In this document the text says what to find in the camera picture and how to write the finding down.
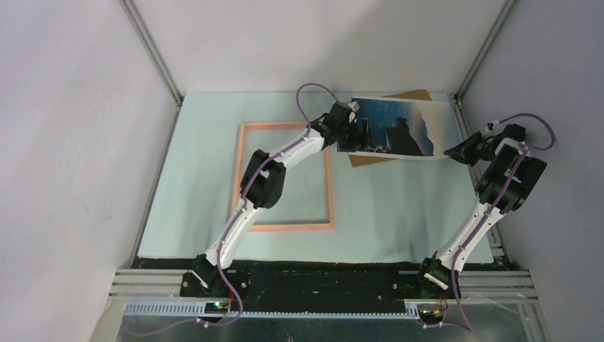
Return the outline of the blue landscape photo print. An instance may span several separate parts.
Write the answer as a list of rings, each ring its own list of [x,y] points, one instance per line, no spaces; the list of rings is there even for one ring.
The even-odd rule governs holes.
[[[403,160],[438,160],[446,157],[445,150],[462,141],[454,109],[448,102],[360,95],[352,101],[359,105],[357,123],[358,119],[368,119],[368,146],[339,152]]]

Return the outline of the orange wooden picture frame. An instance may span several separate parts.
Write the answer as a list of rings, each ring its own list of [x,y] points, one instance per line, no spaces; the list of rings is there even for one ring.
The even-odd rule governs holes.
[[[252,154],[249,153],[248,139],[249,134],[252,131],[261,132],[273,132],[273,131],[289,131],[289,130],[306,130],[306,125],[303,122],[257,122],[257,123],[242,123],[239,127],[239,138],[236,152],[236,166],[235,166],[235,178],[233,192],[231,196],[231,212],[235,213],[237,205],[239,204],[240,197],[244,191],[242,181],[245,175],[253,175],[254,171],[249,168],[248,165],[244,164],[245,160],[250,160]],[[299,146],[298,140],[295,138],[291,142],[286,143],[284,146],[293,147],[283,157],[278,156],[275,161],[281,162],[289,170],[292,167],[298,165],[300,162],[305,160],[307,157],[314,155],[314,150],[309,150],[307,147],[309,140],[316,139],[316,134],[311,134],[309,138],[304,138],[301,142],[302,147]],[[323,155],[323,166],[324,166],[324,186],[325,199],[326,199],[326,214],[327,218],[323,221],[317,222],[277,222],[277,223],[259,223],[254,222],[250,230],[252,232],[298,232],[298,231],[322,231],[322,230],[334,230],[335,229],[335,200],[333,191],[333,179],[332,179],[332,167],[331,167],[331,156],[330,147],[323,147],[321,149]]]

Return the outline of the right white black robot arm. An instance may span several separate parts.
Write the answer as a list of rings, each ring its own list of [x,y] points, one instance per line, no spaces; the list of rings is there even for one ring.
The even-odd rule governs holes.
[[[506,125],[500,133],[493,128],[474,133],[444,153],[464,165],[486,161],[489,166],[474,188],[477,197],[461,227],[420,265],[414,287],[425,298],[457,285],[455,277],[482,237],[525,203],[547,167],[546,162],[531,155],[526,129],[517,124]]]

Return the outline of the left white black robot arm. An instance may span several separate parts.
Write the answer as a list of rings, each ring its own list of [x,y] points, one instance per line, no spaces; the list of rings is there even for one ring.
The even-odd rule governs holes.
[[[259,215],[281,198],[288,169],[333,144],[342,144],[356,131],[357,102],[335,102],[329,112],[307,123],[305,130],[284,146],[255,151],[241,177],[240,196],[222,233],[200,254],[191,273],[207,296],[220,295],[226,286],[224,270]]]

